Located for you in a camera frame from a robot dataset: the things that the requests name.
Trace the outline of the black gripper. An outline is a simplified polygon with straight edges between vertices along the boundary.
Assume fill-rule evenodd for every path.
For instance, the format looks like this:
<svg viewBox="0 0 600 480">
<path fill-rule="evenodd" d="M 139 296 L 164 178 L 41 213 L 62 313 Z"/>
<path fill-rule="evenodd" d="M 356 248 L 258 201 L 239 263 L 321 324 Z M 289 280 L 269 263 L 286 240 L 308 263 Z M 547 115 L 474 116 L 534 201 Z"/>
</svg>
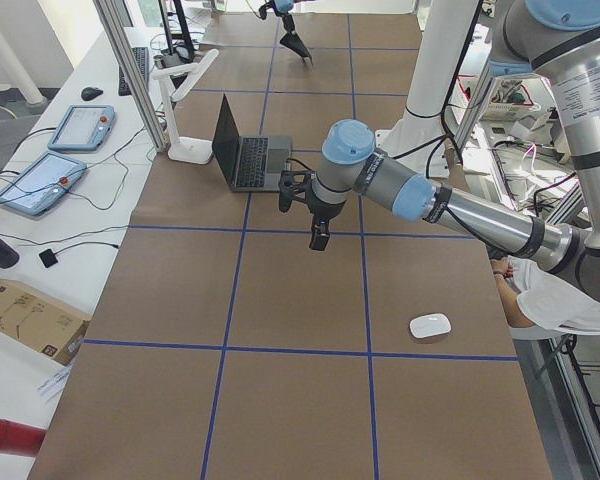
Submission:
<svg viewBox="0 0 600 480">
<path fill-rule="evenodd" d="M 294 201 L 306 204 L 306 192 L 311 186 L 313 170 L 283 170 L 278 181 L 278 209 L 282 213 L 290 210 Z"/>
<path fill-rule="evenodd" d="M 287 13 L 282 16 L 283 27 L 288 34 L 294 33 L 294 20 L 291 14 Z"/>
</svg>

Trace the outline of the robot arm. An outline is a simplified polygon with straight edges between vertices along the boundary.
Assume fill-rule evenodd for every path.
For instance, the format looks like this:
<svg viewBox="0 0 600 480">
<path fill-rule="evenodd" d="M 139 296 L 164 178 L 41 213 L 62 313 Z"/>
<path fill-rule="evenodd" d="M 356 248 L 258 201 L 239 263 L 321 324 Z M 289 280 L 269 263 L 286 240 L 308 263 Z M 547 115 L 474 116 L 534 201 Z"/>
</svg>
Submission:
<svg viewBox="0 0 600 480">
<path fill-rule="evenodd" d="M 284 29 L 289 34 L 295 34 L 295 23 L 291 14 L 296 3 L 300 3 L 300 0 L 271 0 L 261 5 L 257 10 L 257 17 L 261 20 L 265 20 L 268 15 L 268 11 L 272 10 L 273 13 L 282 19 Z"/>
<path fill-rule="evenodd" d="M 433 2 L 403 117 L 382 135 L 357 120 L 335 123 L 316 170 L 282 170 L 279 208 L 304 203 L 313 216 L 310 246 L 322 250 L 331 219 L 355 192 L 402 219 L 438 223 L 532 259 L 600 302 L 600 1 L 499 2 L 487 64 L 493 75 L 535 73 L 549 81 L 589 231 L 485 201 L 427 170 L 480 11 L 477 1 Z"/>
</svg>

